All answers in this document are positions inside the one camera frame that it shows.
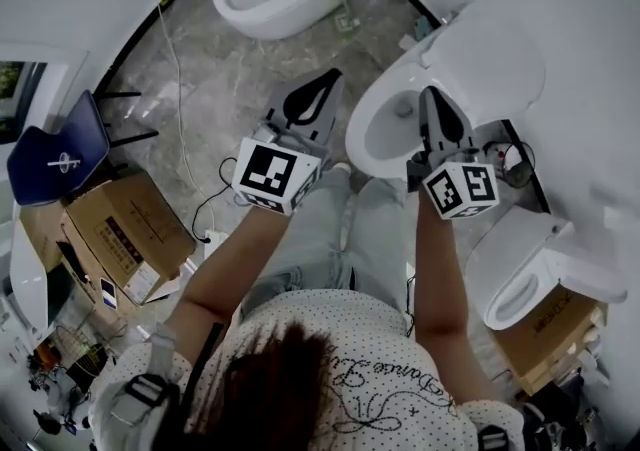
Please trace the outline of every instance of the brown hair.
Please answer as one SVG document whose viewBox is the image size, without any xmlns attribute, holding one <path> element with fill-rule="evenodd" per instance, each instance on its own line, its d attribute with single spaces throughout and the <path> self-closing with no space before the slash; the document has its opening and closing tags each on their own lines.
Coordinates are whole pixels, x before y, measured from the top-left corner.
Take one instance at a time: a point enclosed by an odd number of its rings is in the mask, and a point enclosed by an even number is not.
<svg viewBox="0 0 640 451">
<path fill-rule="evenodd" d="M 329 339 L 305 336 L 300 323 L 288 326 L 281 338 L 274 330 L 256 352 L 259 338 L 224 373 L 209 414 L 207 441 L 225 450 L 306 450 L 327 408 L 322 385 Z"/>
</svg>

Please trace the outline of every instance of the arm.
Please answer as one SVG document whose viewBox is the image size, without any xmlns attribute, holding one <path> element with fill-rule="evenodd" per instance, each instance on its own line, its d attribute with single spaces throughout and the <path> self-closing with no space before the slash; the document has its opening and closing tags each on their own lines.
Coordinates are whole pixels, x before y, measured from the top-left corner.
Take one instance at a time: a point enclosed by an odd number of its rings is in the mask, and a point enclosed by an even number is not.
<svg viewBox="0 0 640 451">
<path fill-rule="evenodd" d="M 193 274 L 167 320 L 176 351 L 193 364 L 214 323 L 225 329 L 280 243 L 289 218 L 252 208 L 236 230 Z"/>
<path fill-rule="evenodd" d="M 416 231 L 416 341 L 433 358 L 456 403 L 500 397 L 467 336 L 468 305 L 451 222 L 442 220 L 420 188 Z"/>
</svg>

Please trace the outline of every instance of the floor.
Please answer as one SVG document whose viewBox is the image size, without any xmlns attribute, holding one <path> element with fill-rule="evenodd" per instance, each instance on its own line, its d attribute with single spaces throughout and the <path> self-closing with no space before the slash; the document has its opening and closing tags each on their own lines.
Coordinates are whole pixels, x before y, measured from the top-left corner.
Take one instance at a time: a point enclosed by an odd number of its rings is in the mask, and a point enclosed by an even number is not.
<svg viewBox="0 0 640 451">
<path fill-rule="evenodd" d="M 341 34 L 331 17 L 290 39 L 266 42 L 246 38 L 230 27 L 216 12 L 211 0 L 176 0 L 165 13 L 168 34 L 173 41 L 181 67 L 181 101 L 184 153 L 196 183 L 206 195 L 224 187 L 218 177 L 218 165 L 237 154 L 244 136 L 251 135 L 265 113 L 267 98 L 278 82 L 303 72 L 325 66 L 341 69 L 345 75 L 342 107 L 332 136 L 332 155 L 345 158 L 344 133 L 349 116 L 368 86 L 396 60 L 403 51 L 398 42 L 413 35 L 417 11 L 406 0 L 349 0 L 349 11 L 360 20 L 360 28 Z M 183 161 L 177 112 L 178 83 L 176 65 L 158 21 L 143 36 L 120 67 L 110 90 L 136 89 L 137 99 L 108 101 L 101 111 L 111 124 L 112 137 L 118 138 L 157 129 L 160 136 L 116 149 L 112 161 L 126 162 L 147 170 L 165 198 L 187 228 L 195 208 L 203 201 L 193 186 Z M 494 125 L 483 132 L 491 136 L 502 132 Z M 232 165 L 223 170 L 231 178 Z M 503 204 L 486 216 L 456 224 L 461 264 L 482 236 L 516 200 L 533 204 L 528 190 L 512 190 L 501 184 Z M 228 190 L 211 202 L 215 230 L 230 233 L 246 209 L 234 203 Z M 417 201 L 408 201 L 408 215 L 414 216 Z M 210 212 L 200 211 L 196 222 L 199 233 L 212 227 Z M 407 232 L 414 232 L 411 226 Z M 203 257 L 199 246 L 194 260 Z M 124 338 L 114 341 L 123 348 L 142 340 L 137 325 L 152 330 L 177 302 L 169 300 L 151 304 L 140 311 Z M 471 311 L 470 333 L 474 348 L 490 377 L 506 369 L 492 345 L 484 325 Z M 500 377 L 501 387 L 513 392 L 509 375 Z"/>
</svg>

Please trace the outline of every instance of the forearm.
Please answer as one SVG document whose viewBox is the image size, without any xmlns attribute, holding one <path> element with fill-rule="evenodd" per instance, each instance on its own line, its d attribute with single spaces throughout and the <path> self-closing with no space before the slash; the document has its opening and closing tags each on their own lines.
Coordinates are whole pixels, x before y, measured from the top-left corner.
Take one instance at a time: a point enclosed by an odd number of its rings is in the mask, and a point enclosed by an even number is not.
<svg viewBox="0 0 640 451">
<path fill-rule="evenodd" d="M 416 231 L 415 286 L 416 331 L 466 334 L 469 309 L 453 226 L 438 216 L 423 188 Z"/>
<path fill-rule="evenodd" d="M 181 302 L 231 319 L 288 225 L 289 218 L 285 216 L 252 208 L 233 234 L 194 273 Z"/>
</svg>

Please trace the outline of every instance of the chair backrest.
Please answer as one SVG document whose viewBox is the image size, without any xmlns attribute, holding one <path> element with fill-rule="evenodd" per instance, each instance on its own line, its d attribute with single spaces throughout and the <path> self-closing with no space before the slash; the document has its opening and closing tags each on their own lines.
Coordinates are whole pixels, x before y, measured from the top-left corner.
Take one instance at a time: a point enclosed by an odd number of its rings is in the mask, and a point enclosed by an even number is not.
<svg viewBox="0 0 640 451">
<path fill-rule="evenodd" d="M 48 162 L 80 160 L 63 172 Z M 7 160 L 9 181 L 21 206 L 48 204 L 80 188 L 109 153 L 109 139 L 91 93 L 85 91 L 56 134 L 27 128 Z"/>
</svg>

